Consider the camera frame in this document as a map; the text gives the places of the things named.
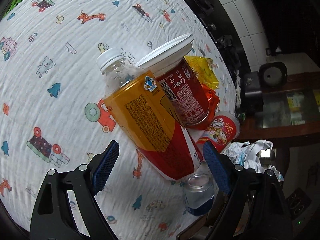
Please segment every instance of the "bear print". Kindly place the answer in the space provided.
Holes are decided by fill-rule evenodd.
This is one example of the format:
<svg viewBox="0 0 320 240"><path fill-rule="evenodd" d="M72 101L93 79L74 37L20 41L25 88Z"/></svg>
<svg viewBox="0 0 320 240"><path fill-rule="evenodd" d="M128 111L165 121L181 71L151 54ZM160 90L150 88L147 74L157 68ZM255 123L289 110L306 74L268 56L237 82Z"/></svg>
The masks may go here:
<svg viewBox="0 0 320 240"><path fill-rule="evenodd" d="M38 66L38 71L36 74L39 74L39 78L41 78L44 73L48 73L48 70L55 65L56 64L46 56L42 62L42 65Z"/></svg>

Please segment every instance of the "black speaker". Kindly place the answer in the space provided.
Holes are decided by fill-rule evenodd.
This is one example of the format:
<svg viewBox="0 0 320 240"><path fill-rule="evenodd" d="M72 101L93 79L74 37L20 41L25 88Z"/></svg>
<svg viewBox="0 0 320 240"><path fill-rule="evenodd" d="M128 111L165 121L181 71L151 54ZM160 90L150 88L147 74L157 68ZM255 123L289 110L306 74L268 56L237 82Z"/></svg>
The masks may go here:
<svg viewBox="0 0 320 240"><path fill-rule="evenodd" d="M282 62L263 64L259 68L261 87L281 87L287 82L287 67Z"/></svg>
<svg viewBox="0 0 320 240"><path fill-rule="evenodd" d="M300 216L311 204L311 199L301 189L297 188L288 198L287 202L290 209L291 220Z"/></svg>

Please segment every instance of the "truck print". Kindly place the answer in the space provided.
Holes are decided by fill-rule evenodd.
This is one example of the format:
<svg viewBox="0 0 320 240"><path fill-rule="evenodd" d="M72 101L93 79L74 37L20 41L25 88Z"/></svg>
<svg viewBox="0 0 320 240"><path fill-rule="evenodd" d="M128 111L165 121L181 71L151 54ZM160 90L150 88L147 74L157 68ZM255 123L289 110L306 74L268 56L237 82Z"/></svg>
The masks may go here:
<svg viewBox="0 0 320 240"><path fill-rule="evenodd" d="M135 6L132 6L133 9L135 9L137 11L137 13L144 18L147 22L152 22L152 19L150 18L150 15L145 12L142 8L140 4L136 4Z"/></svg>
<svg viewBox="0 0 320 240"><path fill-rule="evenodd" d="M51 145L42 136L39 127L33 129L33 137L27 141L27 146L41 159L47 163L52 163L57 167L61 167L62 163L67 165L70 161L68 156L61 153L61 148L58 144Z"/></svg>
<svg viewBox="0 0 320 240"><path fill-rule="evenodd" d="M98 104L87 104L84 108L84 113L90 122L99 122L102 125L102 131L105 133L112 132L116 126L116 122L110 118L111 113L102 99Z"/></svg>
<svg viewBox="0 0 320 240"><path fill-rule="evenodd" d="M163 203L163 201L161 200L154 200L152 201L147 207L146 210L147 211L153 211L153 210L162 210L166 207L166 205Z"/></svg>
<svg viewBox="0 0 320 240"><path fill-rule="evenodd" d="M39 12L43 12L46 8L55 5L55 3L51 0L32 0L32 6L38 6Z"/></svg>
<svg viewBox="0 0 320 240"><path fill-rule="evenodd" d="M0 49L4 54L3 59L6 61L11 58L17 49L18 44L12 38L3 37L0 41Z"/></svg>

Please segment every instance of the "barcode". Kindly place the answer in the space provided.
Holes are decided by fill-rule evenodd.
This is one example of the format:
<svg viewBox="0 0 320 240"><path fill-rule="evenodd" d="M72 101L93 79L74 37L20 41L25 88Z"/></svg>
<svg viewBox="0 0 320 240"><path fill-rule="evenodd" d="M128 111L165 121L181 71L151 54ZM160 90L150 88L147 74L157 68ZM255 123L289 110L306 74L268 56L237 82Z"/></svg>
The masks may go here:
<svg viewBox="0 0 320 240"><path fill-rule="evenodd" d="M193 70L193 73L195 74L196 78L198 78L199 72Z"/></svg>
<svg viewBox="0 0 320 240"><path fill-rule="evenodd" d="M171 88L168 86L168 84L164 80L159 81L160 86L162 87L163 91L167 95L170 101L177 101L176 95L173 93Z"/></svg>

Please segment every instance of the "red paper cup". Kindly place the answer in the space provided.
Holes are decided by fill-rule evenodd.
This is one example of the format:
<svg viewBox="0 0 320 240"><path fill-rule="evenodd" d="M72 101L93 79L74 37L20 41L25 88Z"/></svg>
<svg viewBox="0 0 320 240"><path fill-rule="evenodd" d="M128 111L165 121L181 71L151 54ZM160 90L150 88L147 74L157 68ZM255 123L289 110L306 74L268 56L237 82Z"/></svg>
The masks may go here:
<svg viewBox="0 0 320 240"><path fill-rule="evenodd" d="M218 112L211 125L204 131L197 141L197 146L202 153L202 146L206 141L212 142L219 153L226 145L240 133L238 119L228 112Z"/></svg>

